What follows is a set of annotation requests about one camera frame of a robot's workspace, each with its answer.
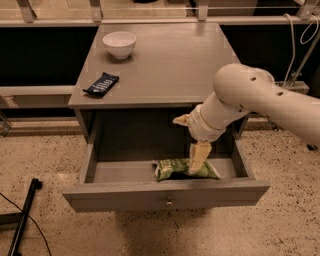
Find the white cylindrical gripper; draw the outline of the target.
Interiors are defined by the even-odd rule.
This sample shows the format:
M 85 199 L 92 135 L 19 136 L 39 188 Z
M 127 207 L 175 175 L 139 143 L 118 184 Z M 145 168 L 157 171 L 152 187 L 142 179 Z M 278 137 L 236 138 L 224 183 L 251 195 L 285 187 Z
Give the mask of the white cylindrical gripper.
M 190 114 L 183 114 L 173 119 L 173 123 L 181 126 L 188 126 L 190 135 L 197 141 L 190 145 L 189 172 L 198 172 L 211 152 L 209 142 L 216 141 L 226 129 L 215 129 L 210 127 L 201 116 L 201 107 L 197 106 Z

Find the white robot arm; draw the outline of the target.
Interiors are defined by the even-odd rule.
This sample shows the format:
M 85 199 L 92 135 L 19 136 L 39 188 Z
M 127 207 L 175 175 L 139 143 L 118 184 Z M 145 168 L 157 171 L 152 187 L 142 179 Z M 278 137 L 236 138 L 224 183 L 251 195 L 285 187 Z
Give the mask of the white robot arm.
M 213 92 L 194 110 L 173 120 L 186 126 L 195 142 L 190 146 L 189 170 L 197 172 L 216 141 L 233 121 L 256 112 L 320 148 L 320 99 L 275 84 L 272 75 L 243 64 L 217 71 Z

